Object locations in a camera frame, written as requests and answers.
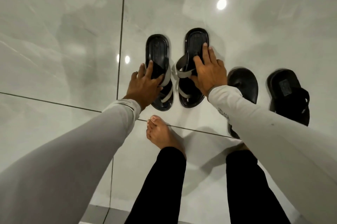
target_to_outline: bare foot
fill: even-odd
[[[165,147],[177,148],[186,158],[184,147],[174,137],[169,127],[160,117],[153,115],[147,121],[146,137],[159,149],[163,149]]]

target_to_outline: black pants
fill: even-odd
[[[250,151],[235,151],[226,163],[231,224],[290,223]],[[179,150],[162,149],[125,223],[176,224],[185,169],[186,160]]]

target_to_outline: long sleeve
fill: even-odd
[[[118,100],[0,174],[0,223],[78,224],[141,108]]]
[[[336,138],[265,110],[234,87],[216,87],[208,100],[308,221],[337,223]]]

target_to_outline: leg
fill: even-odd
[[[226,163],[231,224],[290,224],[251,151],[234,151],[227,156]]]
[[[161,150],[125,222],[177,223],[186,158],[167,125],[157,116],[148,122],[147,138]]]

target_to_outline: black and grey sandal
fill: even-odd
[[[277,70],[270,74],[267,84],[272,96],[271,111],[308,126],[310,96],[296,74],[288,69]]]
[[[146,41],[146,67],[148,67],[150,60],[153,61],[151,79],[156,79],[165,74],[160,84],[163,89],[151,105],[157,110],[167,111],[173,103],[173,84],[171,81],[169,41],[164,35],[151,35]]]
[[[194,82],[189,78],[191,75],[197,75],[196,65],[193,57],[200,56],[203,60],[203,44],[209,45],[209,37],[206,30],[202,28],[194,28],[185,36],[185,54],[178,60],[176,70],[179,77],[179,100],[185,108],[197,106],[204,99],[204,95],[195,86]]]
[[[227,76],[227,85],[238,88],[243,98],[256,104],[259,85],[255,75],[250,70],[246,68],[231,70]],[[232,129],[231,124],[228,124],[228,130],[232,137],[240,139],[238,134]]]

